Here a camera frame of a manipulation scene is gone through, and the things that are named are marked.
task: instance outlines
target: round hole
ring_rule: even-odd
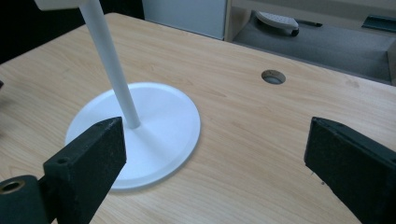
[[[8,194],[21,189],[25,182],[23,180],[14,180],[0,186],[0,194]]]
[[[59,164],[64,164],[64,163],[67,163],[68,161],[69,161],[68,158],[61,158],[61,159],[58,160],[58,163]]]
[[[274,84],[274,85],[279,85],[286,81],[285,75],[283,75],[281,72],[278,72],[276,70],[263,71],[262,79],[264,79],[264,81],[266,81],[270,84]]]

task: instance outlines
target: white circular base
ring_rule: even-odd
[[[182,91],[146,82],[128,87],[140,118],[139,127],[126,127],[114,91],[106,91],[78,112],[65,139],[68,144],[94,123],[122,117],[127,163],[113,190],[142,188],[171,175],[193,152],[201,130],[198,110]]]

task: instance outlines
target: white pole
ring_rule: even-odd
[[[108,79],[126,118],[127,126],[131,129],[137,128],[140,125],[140,120],[134,108],[134,101],[122,72],[99,0],[88,0],[80,5],[79,9],[99,52],[102,64],[105,66]]]

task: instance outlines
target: gray floor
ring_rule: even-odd
[[[390,85],[387,49],[396,38],[298,21],[300,33],[260,22],[254,12],[235,44]]]

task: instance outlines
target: wood grain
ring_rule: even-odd
[[[313,116],[396,149],[396,89],[117,14],[106,16],[128,82],[196,103],[198,147],[175,175],[109,193],[92,223],[359,223],[304,166]],[[264,82],[275,69],[282,85]],[[0,178],[43,175],[69,123],[110,89],[85,26],[0,65]]]

